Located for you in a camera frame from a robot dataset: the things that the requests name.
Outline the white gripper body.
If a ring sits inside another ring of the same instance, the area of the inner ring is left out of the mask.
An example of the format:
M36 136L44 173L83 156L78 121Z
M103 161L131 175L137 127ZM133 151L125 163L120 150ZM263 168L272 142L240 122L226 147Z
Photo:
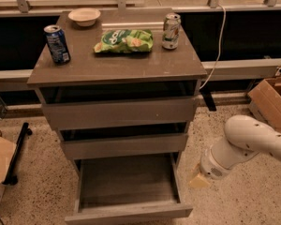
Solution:
M221 167L209 154L203 154L200 158L200 171L207 177L219 180L226 177L230 170Z

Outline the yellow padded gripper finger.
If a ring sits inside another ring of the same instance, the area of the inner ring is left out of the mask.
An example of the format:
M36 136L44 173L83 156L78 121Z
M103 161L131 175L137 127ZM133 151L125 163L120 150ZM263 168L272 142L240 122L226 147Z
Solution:
M190 173L189 186L191 188L207 188L210 186L207 178L200 172L199 164Z

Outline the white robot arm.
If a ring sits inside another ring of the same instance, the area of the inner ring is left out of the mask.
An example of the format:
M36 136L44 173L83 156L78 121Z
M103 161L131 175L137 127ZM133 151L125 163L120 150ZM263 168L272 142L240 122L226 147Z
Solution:
M253 117L234 115L224 125L224 136L202 153L189 186L206 188L211 179L223 179L236 165L259 153L281 161L281 133Z

